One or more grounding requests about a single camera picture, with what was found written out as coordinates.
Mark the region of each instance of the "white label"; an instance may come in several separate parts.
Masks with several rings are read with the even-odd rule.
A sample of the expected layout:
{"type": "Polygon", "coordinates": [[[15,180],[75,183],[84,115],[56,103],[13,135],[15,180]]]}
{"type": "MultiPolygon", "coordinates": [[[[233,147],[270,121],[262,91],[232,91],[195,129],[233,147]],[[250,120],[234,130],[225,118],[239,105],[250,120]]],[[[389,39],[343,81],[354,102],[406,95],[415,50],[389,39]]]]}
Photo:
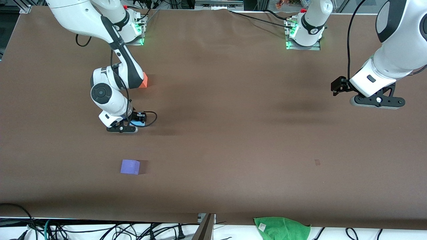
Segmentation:
{"type": "Polygon", "coordinates": [[[266,226],[264,223],[260,223],[260,226],[258,227],[258,229],[261,230],[261,232],[264,232],[264,230],[266,229],[266,226]]]}

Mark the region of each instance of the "cable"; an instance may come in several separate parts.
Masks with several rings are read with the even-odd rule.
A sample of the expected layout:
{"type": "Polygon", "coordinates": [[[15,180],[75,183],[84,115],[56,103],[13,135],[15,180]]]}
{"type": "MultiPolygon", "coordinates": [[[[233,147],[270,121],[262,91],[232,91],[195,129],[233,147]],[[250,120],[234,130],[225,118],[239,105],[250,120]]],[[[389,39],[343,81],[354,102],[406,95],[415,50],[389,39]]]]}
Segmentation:
{"type": "Polygon", "coordinates": [[[150,10],[151,9],[148,9],[147,13],[144,16],[142,16],[141,18],[137,18],[136,21],[139,21],[139,20],[145,18],[148,15],[148,13],[150,12],[150,10]]]}
{"type": "Polygon", "coordinates": [[[154,17],[154,15],[156,15],[159,11],[160,9],[158,9],[153,15],[151,15],[151,17],[147,20],[146,24],[150,22],[150,20],[154,17]]]}
{"type": "Polygon", "coordinates": [[[136,240],[141,240],[143,237],[145,237],[150,231],[152,231],[154,228],[159,226],[160,223],[152,223],[149,228],[147,228],[139,237],[137,237],[136,240]]]}
{"type": "Polygon", "coordinates": [[[35,229],[35,239],[38,240],[37,226],[34,223],[32,216],[29,214],[29,212],[23,206],[15,204],[15,203],[0,203],[0,206],[13,206],[13,207],[17,207],[17,208],[20,208],[21,210],[23,210],[25,212],[25,214],[27,214],[27,216],[29,217],[31,224],[35,229]]]}
{"type": "Polygon", "coordinates": [[[348,236],[351,240],[359,240],[359,237],[357,236],[357,233],[356,233],[356,231],[355,231],[353,228],[346,228],[346,229],[345,229],[345,233],[347,234],[347,236],[348,236]],[[351,230],[353,231],[354,235],[356,236],[356,239],[354,239],[354,238],[352,238],[352,237],[350,236],[350,234],[348,233],[348,230],[349,230],[349,229],[351,229],[351,230]]]}
{"type": "Polygon", "coordinates": [[[87,233],[87,232],[105,231],[105,230],[109,230],[109,229],[110,228],[103,228],[103,229],[89,230],[89,231],[69,231],[69,230],[64,230],[64,231],[69,232],[69,233],[87,233]]]}
{"type": "Polygon", "coordinates": [[[135,228],[133,227],[133,225],[131,226],[131,228],[132,228],[132,230],[134,231],[134,233],[135,233],[135,237],[137,237],[137,235],[136,235],[136,230],[135,230],[135,228]]]}
{"type": "Polygon", "coordinates": [[[359,5],[357,5],[356,9],[353,12],[353,15],[351,16],[350,23],[348,25],[348,31],[347,31],[347,79],[350,79],[350,29],[351,24],[353,23],[354,16],[356,16],[356,12],[359,10],[360,6],[365,2],[366,0],[362,0],[359,5]]]}
{"type": "Polygon", "coordinates": [[[117,240],[117,237],[119,237],[120,234],[125,234],[125,235],[127,235],[132,240],[132,236],[130,234],[125,233],[124,230],[122,230],[121,232],[117,232],[117,228],[121,229],[120,227],[116,227],[114,229],[116,232],[113,234],[112,240],[117,240]]]}
{"type": "Polygon", "coordinates": [[[426,69],[426,68],[427,68],[427,65],[424,65],[424,67],[422,67],[420,70],[415,71],[415,72],[412,72],[412,73],[408,74],[408,76],[416,75],[416,74],[418,74],[418,73],[420,73],[420,72],[424,71],[424,69],[426,69]]]}
{"type": "Polygon", "coordinates": [[[163,0],[163,2],[165,2],[165,3],[167,3],[167,4],[171,5],[171,6],[181,6],[181,3],[182,3],[182,1],[181,1],[181,2],[179,2],[179,3],[177,3],[177,4],[172,4],[172,3],[169,3],[169,2],[168,2],[168,1],[166,1],[166,0],[163,0]]]}
{"type": "Polygon", "coordinates": [[[44,225],[44,240],[47,240],[47,226],[49,225],[50,219],[46,221],[44,225]]]}
{"type": "Polygon", "coordinates": [[[159,234],[161,234],[162,232],[168,231],[168,230],[170,230],[170,229],[173,229],[173,230],[175,231],[175,237],[176,237],[176,230],[175,230],[175,227],[177,227],[177,226],[178,226],[178,225],[173,226],[173,227],[165,227],[165,228],[161,228],[161,229],[157,230],[156,232],[158,232],[158,231],[160,231],[160,230],[163,230],[163,231],[160,231],[159,233],[155,234],[152,238],[150,238],[150,240],[154,240],[154,239],[155,239],[159,234]]]}
{"type": "Polygon", "coordinates": [[[322,229],[320,229],[319,233],[317,234],[316,238],[313,240],[319,240],[320,235],[322,234],[323,230],[325,229],[325,227],[323,227],[322,229]]]}
{"type": "Polygon", "coordinates": [[[136,7],[136,6],[128,6],[128,8],[131,8],[131,9],[141,9],[141,8],[136,7]]]}
{"type": "Polygon", "coordinates": [[[81,46],[81,47],[87,46],[89,44],[89,42],[91,41],[91,39],[92,39],[92,37],[89,37],[89,40],[88,40],[88,42],[85,45],[80,45],[79,44],[79,35],[76,34],[76,44],[79,45],[79,46],[81,46]]]}
{"type": "Polygon", "coordinates": [[[278,19],[286,20],[286,18],[282,18],[281,16],[277,15],[276,13],[274,13],[271,10],[265,9],[263,12],[269,12],[269,13],[273,14],[273,16],[275,16],[278,19]]]}
{"type": "Polygon", "coordinates": [[[117,237],[120,235],[120,234],[127,234],[131,239],[132,239],[132,237],[128,234],[128,233],[125,233],[125,231],[126,231],[126,229],[128,229],[128,228],[130,228],[133,224],[129,224],[129,226],[127,226],[127,227],[125,227],[124,229],[122,229],[122,228],[120,228],[120,227],[118,227],[121,231],[120,232],[117,232],[117,228],[115,228],[115,230],[116,230],[116,237],[114,237],[113,238],[113,240],[116,240],[117,239],[117,237]]]}
{"type": "Polygon", "coordinates": [[[139,5],[141,6],[141,9],[144,9],[143,7],[142,7],[142,5],[141,5],[141,2],[140,1],[138,1],[138,3],[139,3],[139,5]]]}
{"type": "Polygon", "coordinates": [[[102,237],[99,239],[99,240],[104,240],[105,239],[105,237],[113,230],[113,229],[115,229],[117,226],[118,226],[119,224],[116,224],[116,225],[114,225],[113,227],[111,227],[111,228],[109,228],[108,229],[108,231],[106,231],[103,235],[102,235],[102,237]]]}
{"type": "Polygon", "coordinates": [[[24,240],[25,239],[25,235],[28,232],[28,230],[25,230],[25,232],[23,232],[19,237],[18,240],[24,240]]]}
{"type": "Polygon", "coordinates": [[[269,21],[266,21],[266,20],[263,20],[263,19],[254,18],[254,17],[248,16],[248,15],[244,15],[244,14],[241,14],[241,13],[238,13],[238,12],[233,12],[233,11],[230,11],[230,10],[229,10],[229,12],[234,13],[234,14],[237,14],[237,15],[240,15],[240,16],[244,16],[244,17],[247,17],[247,18],[252,18],[252,19],[255,19],[255,20],[258,20],[258,21],[261,21],[261,22],[265,22],[265,23],[269,23],[269,24],[276,25],[276,26],[281,26],[281,27],[284,27],[284,28],[292,29],[292,27],[291,27],[291,26],[285,26],[285,25],[283,25],[283,24],[278,24],[278,23],[269,22],[269,21]]]}
{"type": "Polygon", "coordinates": [[[377,240],[380,240],[380,235],[382,232],[383,232],[383,229],[380,229],[380,231],[378,232],[378,235],[377,235],[377,240]]]}
{"type": "MultiPolygon", "coordinates": [[[[111,71],[113,71],[113,50],[111,50],[111,53],[110,53],[110,67],[111,67],[111,71]]],[[[125,91],[126,91],[126,99],[127,99],[127,103],[126,103],[126,113],[128,113],[129,112],[129,103],[131,102],[131,100],[129,99],[129,91],[128,91],[128,88],[126,87],[126,84],[125,84],[125,82],[123,81],[123,79],[121,78],[121,77],[119,77],[119,79],[120,79],[120,81],[122,82],[122,84],[123,84],[123,87],[125,88],[125,91]]],[[[138,128],[146,128],[146,127],[148,127],[148,126],[151,126],[154,122],[156,122],[156,120],[157,120],[157,113],[155,113],[155,112],[153,112],[153,111],[141,111],[141,112],[143,112],[143,113],[153,113],[154,115],[155,115],[155,118],[154,118],[154,120],[152,121],[152,122],[150,122],[149,124],[147,124],[147,125],[144,125],[144,126],[140,126],[140,125],[137,125],[137,124],[134,124],[134,123],[131,123],[131,121],[130,121],[130,119],[129,119],[129,116],[127,116],[126,117],[126,120],[128,121],[128,124],[132,124],[133,126],[135,126],[135,127],[138,127],[138,128]]]]}

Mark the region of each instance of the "white floor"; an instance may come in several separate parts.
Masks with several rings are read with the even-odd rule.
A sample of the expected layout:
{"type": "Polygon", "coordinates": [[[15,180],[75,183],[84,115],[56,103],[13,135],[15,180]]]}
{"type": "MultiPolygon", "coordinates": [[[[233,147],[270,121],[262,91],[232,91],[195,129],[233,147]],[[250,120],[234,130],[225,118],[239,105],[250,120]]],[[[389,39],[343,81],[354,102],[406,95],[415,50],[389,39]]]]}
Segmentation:
{"type": "MultiPolygon", "coordinates": [[[[156,229],[174,226],[176,224],[162,224],[156,229]]],[[[137,224],[134,225],[134,228],[137,233],[142,233],[147,229],[149,224],[137,224]]],[[[66,226],[65,229],[69,231],[88,231],[96,229],[110,228],[113,225],[70,225],[66,226]]],[[[183,226],[182,230],[187,236],[186,239],[191,239],[192,235],[196,232],[196,225],[183,226]]],[[[215,230],[213,231],[213,240],[223,240],[231,237],[229,240],[262,240],[262,237],[259,235],[256,226],[254,225],[215,225],[215,230]]],[[[319,227],[312,227],[308,240],[313,240],[318,234],[319,227]]],[[[24,231],[26,227],[1,227],[0,228],[0,240],[11,240],[17,239],[24,231]]],[[[379,229],[372,228],[355,228],[357,235],[360,240],[376,240],[379,229]]],[[[99,240],[100,237],[106,231],[97,231],[91,233],[69,233],[69,240],[99,240]]],[[[113,238],[115,231],[111,231],[105,240],[110,240],[113,238]]],[[[168,230],[156,237],[156,240],[172,240],[175,234],[174,231],[168,230]]],[[[43,240],[44,237],[39,234],[39,239],[43,240]]],[[[33,230],[29,231],[25,237],[25,240],[34,240],[35,233],[33,230]]],[[[130,238],[127,235],[120,235],[117,240],[132,240],[135,237],[130,238]]],[[[350,240],[346,233],[345,228],[326,228],[321,234],[319,240],[350,240]]],[[[392,230],[385,229],[383,230],[380,240],[427,240],[427,231],[420,230],[392,230]]]]}

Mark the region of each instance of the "black cap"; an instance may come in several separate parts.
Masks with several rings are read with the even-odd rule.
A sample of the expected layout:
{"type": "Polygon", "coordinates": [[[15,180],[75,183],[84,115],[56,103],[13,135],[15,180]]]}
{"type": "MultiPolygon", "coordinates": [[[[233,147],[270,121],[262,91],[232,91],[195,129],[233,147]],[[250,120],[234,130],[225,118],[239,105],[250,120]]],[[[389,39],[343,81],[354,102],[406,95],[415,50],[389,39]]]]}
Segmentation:
{"type": "Polygon", "coordinates": [[[111,87],[105,83],[98,83],[92,88],[91,96],[95,102],[106,104],[111,98],[111,87]]]}

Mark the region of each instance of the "mounting plate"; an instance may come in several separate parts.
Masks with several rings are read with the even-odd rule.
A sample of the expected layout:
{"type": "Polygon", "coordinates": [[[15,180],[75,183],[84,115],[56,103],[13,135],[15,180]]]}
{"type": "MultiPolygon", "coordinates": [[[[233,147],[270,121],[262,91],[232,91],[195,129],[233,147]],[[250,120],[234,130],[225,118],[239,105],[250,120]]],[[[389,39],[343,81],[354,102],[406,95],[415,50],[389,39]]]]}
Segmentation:
{"type": "Polygon", "coordinates": [[[293,40],[290,35],[293,34],[293,31],[298,28],[298,20],[296,18],[296,15],[287,18],[286,20],[283,20],[283,23],[285,26],[291,26],[292,29],[284,28],[285,29],[285,38],[286,38],[286,49],[295,49],[295,50],[314,50],[319,51],[320,50],[320,40],[317,40],[317,42],[313,46],[305,47],[301,46],[298,43],[293,40]]]}
{"type": "Polygon", "coordinates": [[[135,22],[135,24],[141,24],[141,26],[137,26],[137,31],[141,31],[141,35],[137,36],[133,41],[126,43],[126,45],[128,46],[143,46],[144,45],[144,40],[145,40],[145,32],[147,31],[147,20],[148,20],[148,16],[143,17],[141,20],[135,22]]]}

